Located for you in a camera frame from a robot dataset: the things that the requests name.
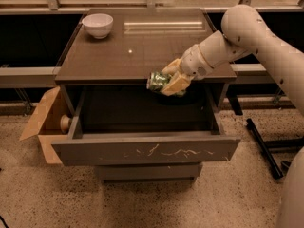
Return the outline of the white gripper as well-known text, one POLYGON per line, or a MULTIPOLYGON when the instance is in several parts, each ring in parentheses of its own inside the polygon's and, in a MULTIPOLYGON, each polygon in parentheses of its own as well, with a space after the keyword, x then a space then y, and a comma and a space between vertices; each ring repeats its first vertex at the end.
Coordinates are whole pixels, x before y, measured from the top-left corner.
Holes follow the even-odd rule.
POLYGON ((161 90, 161 94, 172 96, 183 94, 185 89, 190 86, 192 78, 202 80, 213 72, 213 68, 204 58, 200 46, 195 44, 183 53, 181 59, 175 59, 161 72, 173 75, 169 83, 161 90))

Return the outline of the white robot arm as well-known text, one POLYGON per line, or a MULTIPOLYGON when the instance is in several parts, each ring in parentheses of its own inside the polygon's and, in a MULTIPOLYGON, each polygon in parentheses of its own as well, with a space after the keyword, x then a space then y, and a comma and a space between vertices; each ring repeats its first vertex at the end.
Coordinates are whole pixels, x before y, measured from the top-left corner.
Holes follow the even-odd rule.
MULTIPOLYGON (((260 14, 243 4, 224 13, 221 30, 191 46, 162 70, 171 79, 161 93, 171 96, 185 90, 193 80, 247 54, 259 60, 304 114, 304 53, 273 34, 260 14)), ((295 155, 284 180, 275 228, 304 228, 304 148, 295 155)))

